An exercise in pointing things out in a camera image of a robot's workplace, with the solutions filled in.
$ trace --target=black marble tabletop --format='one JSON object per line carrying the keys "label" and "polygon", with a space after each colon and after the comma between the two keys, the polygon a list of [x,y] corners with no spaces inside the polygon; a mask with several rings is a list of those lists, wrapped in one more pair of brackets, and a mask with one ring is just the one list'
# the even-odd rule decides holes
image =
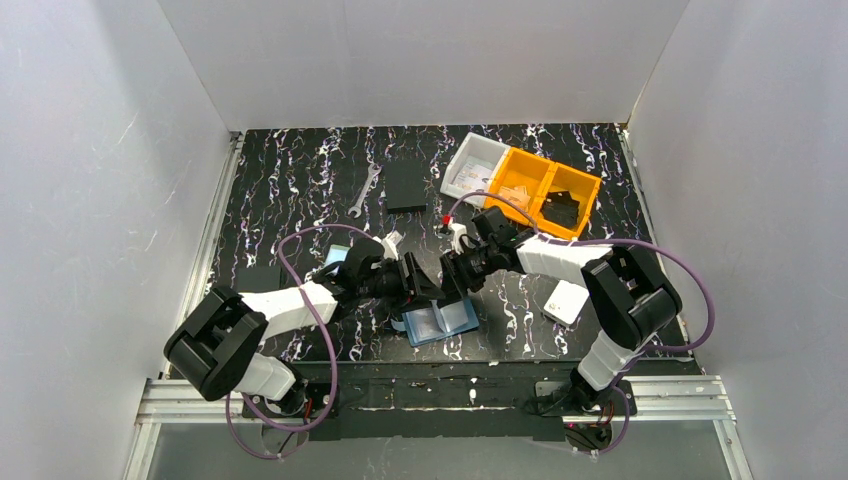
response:
{"label": "black marble tabletop", "polygon": [[[404,235],[401,253],[415,255],[432,278],[447,248],[434,226],[454,199],[439,193],[441,176],[468,132],[550,158],[602,178],[603,184],[582,238],[650,240],[614,125],[472,125],[251,130],[246,134],[226,218],[208,284],[232,285],[239,267],[277,264],[276,244],[302,228],[329,223],[357,226],[373,235],[393,230]],[[387,215],[381,178],[365,201],[362,215],[347,210],[361,189],[370,163],[385,165],[414,158],[426,165],[427,211]],[[456,219],[471,226],[474,207],[463,204]],[[324,262],[330,245],[348,246],[355,235],[320,231],[292,241],[285,253],[301,276]],[[471,299],[480,328],[413,348],[395,332],[388,314],[371,301],[350,318],[328,328],[339,361],[450,362],[580,359],[598,331],[587,303],[578,320],[561,326],[541,314],[556,281],[535,275],[498,273]],[[661,342],[682,344],[676,323]],[[327,348],[315,328],[268,339],[265,355],[284,360],[327,360]]]}

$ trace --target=orange bin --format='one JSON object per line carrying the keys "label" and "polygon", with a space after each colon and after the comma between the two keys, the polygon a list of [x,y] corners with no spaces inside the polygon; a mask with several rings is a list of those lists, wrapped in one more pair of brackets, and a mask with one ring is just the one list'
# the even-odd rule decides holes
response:
{"label": "orange bin", "polygon": [[[601,179],[561,163],[553,162],[518,148],[510,148],[503,165],[495,174],[489,192],[524,203],[524,208],[536,220],[539,229],[560,238],[579,237],[589,223],[595,197],[601,188]],[[575,225],[563,226],[546,220],[542,207],[548,194],[568,192],[579,202]],[[486,198],[485,208],[495,206],[507,218],[523,225],[530,222],[508,205],[494,198]]]}

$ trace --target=gray floor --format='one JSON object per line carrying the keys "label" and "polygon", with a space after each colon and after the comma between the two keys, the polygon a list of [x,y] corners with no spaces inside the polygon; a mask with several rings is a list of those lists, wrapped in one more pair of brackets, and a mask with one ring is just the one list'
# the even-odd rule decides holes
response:
{"label": "gray floor", "polygon": [[[260,448],[259,426],[238,425]],[[713,423],[633,422],[597,461],[520,438],[375,438],[313,442],[284,463],[254,459],[226,424],[162,426],[150,479],[729,479]]]}

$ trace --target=metal frame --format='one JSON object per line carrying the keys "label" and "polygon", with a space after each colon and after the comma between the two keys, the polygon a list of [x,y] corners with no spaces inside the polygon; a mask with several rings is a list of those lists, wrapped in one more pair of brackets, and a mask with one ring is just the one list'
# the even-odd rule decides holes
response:
{"label": "metal frame", "polygon": [[[636,171],[636,162],[627,142],[626,131],[618,129],[618,132],[624,150],[625,163],[633,178],[636,195],[645,213],[648,232],[652,238],[655,238],[644,192]],[[215,246],[217,245],[217,237],[223,224],[243,144],[244,134],[234,133],[230,153],[221,173],[209,217],[204,227],[200,248],[192,268],[178,322],[186,317],[205,291],[206,280],[209,277]],[[683,335],[686,337],[686,329],[683,328],[680,317],[678,317],[678,321]],[[165,378],[167,378],[169,367],[170,365],[167,363],[164,365]],[[715,375],[628,376],[627,380],[632,382],[639,411],[631,420],[713,421],[731,478],[733,480],[752,478],[736,433],[736,414],[727,397],[721,377]],[[233,401],[230,408],[230,416],[235,423],[259,422],[258,419],[241,416],[242,402],[240,400]],[[194,387],[185,380],[148,381],[136,418],[135,436],[124,478],[128,480],[147,478],[158,443],[161,425],[165,423],[224,423],[226,422],[225,414],[224,400],[216,402],[203,400]],[[621,421],[622,418],[615,417],[614,420]],[[563,417],[565,423],[594,421],[594,417]]]}

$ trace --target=plastic container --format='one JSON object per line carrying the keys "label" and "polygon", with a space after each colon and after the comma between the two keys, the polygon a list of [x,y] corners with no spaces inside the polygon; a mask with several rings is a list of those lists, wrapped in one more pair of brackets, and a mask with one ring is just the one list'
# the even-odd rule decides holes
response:
{"label": "plastic container", "polygon": [[[536,220],[539,229],[561,238],[579,237],[589,223],[592,205],[601,188],[601,179],[569,166],[552,162],[538,155],[511,148],[503,165],[497,170],[489,191],[510,198],[516,189],[526,192],[525,210]],[[548,194],[568,192],[572,199],[579,202],[573,225],[564,226],[545,219],[541,210],[548,200]],[[523,225],[530,222],[500,200],[486,198],[486,208],[497,205],[507,218]]]}
{"label": "plastic container", "polygon": [[[469,133],[445,169],[440,191],[453,198],[476,190],[490,191],[495,173],[499,171],[509,151],[509,145]],[[475,196],[464,201],[482,208],[485,197]]]}

